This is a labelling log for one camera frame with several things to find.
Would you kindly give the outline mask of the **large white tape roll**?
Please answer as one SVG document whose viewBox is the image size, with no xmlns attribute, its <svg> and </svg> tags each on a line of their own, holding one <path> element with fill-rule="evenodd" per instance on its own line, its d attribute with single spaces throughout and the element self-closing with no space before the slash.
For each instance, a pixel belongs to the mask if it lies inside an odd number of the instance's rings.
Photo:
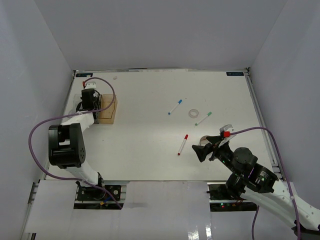
<svg viewBox="0 0 320 240">
<path fill-rule="evenodd" d="M 209 141 L 207 140 L 207 137 L 208 137 L 207 135 L 204 135 L 200 138 L 200 140 L 199 140 L 200 146 L 205 146 L 206 144 L 209 143 Z"/>
</svg>

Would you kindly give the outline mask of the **red marker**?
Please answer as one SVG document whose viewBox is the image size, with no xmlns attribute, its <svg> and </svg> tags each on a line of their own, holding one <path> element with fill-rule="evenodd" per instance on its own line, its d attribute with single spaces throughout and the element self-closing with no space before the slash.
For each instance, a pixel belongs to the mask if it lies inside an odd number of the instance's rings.
<svg viewBox="0 0 320 240">
<path fill-rule="evenodd" d="M 180 145 L 180 147 L 179 147 L 179 150 L 178 150 L 178 152 L 177 152 L 177 155 L 178 155 L 178 156 L 181 155 L 181 153 L 182 153 L 182 151 L 183 151 L 183 149 L 184 149 L 184 146 L 185 146 L 185 144 L 186 144 L 186 142 L 187 142 L 188 137 L 189 137 L 189 135 L 186 134 L 185 137 L 184 137 L 184 139 L 183 139 L 183 141 L 182 141 L 182 143 L 181 143 L 181 145 Z"/>
</svg>

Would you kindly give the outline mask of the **green marker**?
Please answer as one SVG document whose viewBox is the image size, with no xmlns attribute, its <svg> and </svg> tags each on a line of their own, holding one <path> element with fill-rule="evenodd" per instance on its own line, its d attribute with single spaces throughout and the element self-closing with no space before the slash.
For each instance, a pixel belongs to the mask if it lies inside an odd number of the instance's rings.
<svg viewBox="0 0 320 240">
<path fill-rule="evenodd" d="M 201 118 L 199 121 L 197 121 L 194 125 L 198 126 L 199 124 L 201 124 L 204 120 L 206 120 L 210 115 L 212 114 L 212 112 L 208 112 L 203 118 Z"/>
</svg>

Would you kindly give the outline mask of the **blue marker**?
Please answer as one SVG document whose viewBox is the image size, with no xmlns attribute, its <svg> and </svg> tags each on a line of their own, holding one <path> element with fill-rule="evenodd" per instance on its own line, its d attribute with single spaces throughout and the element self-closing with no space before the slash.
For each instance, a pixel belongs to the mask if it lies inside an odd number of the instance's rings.
<svg viewBox="0 0 320 240">
<path fill-rule="evenodd" d="M 182 99 L 180 99 L 175 106 L 168 112 L 168 115 L 171 115 L 173 113 L 173 111 L 182 103 Z"/>
</svg>

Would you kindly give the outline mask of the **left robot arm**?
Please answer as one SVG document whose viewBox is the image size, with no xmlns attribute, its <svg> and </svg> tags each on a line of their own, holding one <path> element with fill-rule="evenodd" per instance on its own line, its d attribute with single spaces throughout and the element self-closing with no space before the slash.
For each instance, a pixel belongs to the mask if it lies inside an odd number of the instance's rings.
<svg viewBox="0 0 320 240">
<path fill-rule="evenodd" d="M 82 187 L 89 187 L 88 193 L 99 200 L 105 196 L 106 187 L 101 175 L 86 161 L 83 132 L 97 123 L 96 112 L 101 107 L 101 95 L 95 88 L 81 91 L 81 101 L 76 107 L 76 115 L 59 125 L 48 129 L 48 158 L 52 166 L 71 173 Z"/>
</svg>

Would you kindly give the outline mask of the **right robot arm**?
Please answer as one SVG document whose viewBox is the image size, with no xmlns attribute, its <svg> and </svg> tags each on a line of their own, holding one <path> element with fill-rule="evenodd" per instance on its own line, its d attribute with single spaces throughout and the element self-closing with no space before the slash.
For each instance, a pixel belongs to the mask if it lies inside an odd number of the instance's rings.
<svg viewBox="0 0 320 240">
<path fill-rule="evenodd" d="M 200 162 L 219 160 L 231 171 L 224 185 L 210 187 L 213 200 L 250 201 L 283 221 L 301 240 L 320 238 L 320 211 L 298 196 L 275 173 L 258 163 L 246 147 L 231 150 L 221 136 L 208 136 L 206 145 L 193 145 Z"/>
</svg>

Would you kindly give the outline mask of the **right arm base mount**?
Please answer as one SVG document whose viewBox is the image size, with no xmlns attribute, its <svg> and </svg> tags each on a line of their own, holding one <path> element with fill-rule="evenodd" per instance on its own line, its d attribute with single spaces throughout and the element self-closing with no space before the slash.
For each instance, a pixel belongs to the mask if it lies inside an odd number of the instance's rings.
<svg viewBox="0 0 320 240">
<path fill-rule="evenodd" d="M 217 212 L 254 212 L 257 205 L 251 201 L 228 194 L 224 184 L 208 184 L 209 206 L 212 213 Z"/>
</svg>

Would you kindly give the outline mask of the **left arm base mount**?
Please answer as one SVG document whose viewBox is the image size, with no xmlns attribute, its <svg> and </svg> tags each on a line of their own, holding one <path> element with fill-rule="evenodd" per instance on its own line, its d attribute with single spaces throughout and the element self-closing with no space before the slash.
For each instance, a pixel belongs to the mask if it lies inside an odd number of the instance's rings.
<svg viewBox="0 0 320 240">
<path fill-rule="evenodd" d="M 124 205 L 126 190 L 121 185 L 104 185 L 121 207 Z M 76 210 L 120 210 L 117 203 L 105 191 L 94 187 L 77 188 L 73 208 Z"/>
</svg>

